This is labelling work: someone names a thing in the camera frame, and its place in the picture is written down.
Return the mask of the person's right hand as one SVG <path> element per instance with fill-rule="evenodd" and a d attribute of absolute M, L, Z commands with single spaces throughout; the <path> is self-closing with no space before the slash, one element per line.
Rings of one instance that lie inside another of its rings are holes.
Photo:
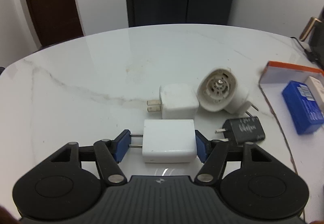
<path fill-rule="evenodd" d="M 309 224 L 324 224 L 323 220 L 315 220 L 315 221 L 311 221 Z"/>

